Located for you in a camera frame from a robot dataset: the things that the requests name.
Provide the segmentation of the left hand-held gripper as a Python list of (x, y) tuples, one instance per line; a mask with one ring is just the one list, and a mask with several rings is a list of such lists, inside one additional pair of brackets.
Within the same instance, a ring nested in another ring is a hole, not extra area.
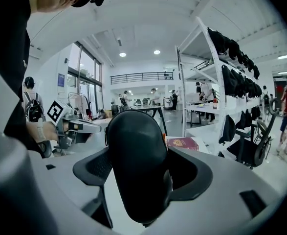
[(80, 119), (76, 110), (67, 104), (55, 100), (47, 111), (58, 132), (56, 149), (68, 149), (71, 145), (86, 143), (94, 133), (101, 132), (101, 126)]

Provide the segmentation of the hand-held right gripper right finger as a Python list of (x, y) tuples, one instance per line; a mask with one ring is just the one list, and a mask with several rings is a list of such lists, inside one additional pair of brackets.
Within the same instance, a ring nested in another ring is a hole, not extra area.
[(147, 235), (251, 235), (280, 204), (276, 190), (238, 162), (170, 148), (180, 187)]

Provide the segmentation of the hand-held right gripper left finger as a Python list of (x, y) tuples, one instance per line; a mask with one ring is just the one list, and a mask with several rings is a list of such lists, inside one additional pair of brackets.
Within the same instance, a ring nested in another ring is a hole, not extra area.
[(92, 155), (82, 152), (47, 159), (28, 152), (34, 188), (58, 230), (113, 228), (104, 193), (112, 169), (107, 152), (104, 148)]

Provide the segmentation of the person's left hand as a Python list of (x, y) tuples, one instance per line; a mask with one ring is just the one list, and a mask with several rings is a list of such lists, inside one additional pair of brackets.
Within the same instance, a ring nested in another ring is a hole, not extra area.
[(56, 141), (56, 142), (59, 141), (56, 126), (52, 122), (50, 121), (43, 122), (43, 133), (44, 133), (45, 140)]

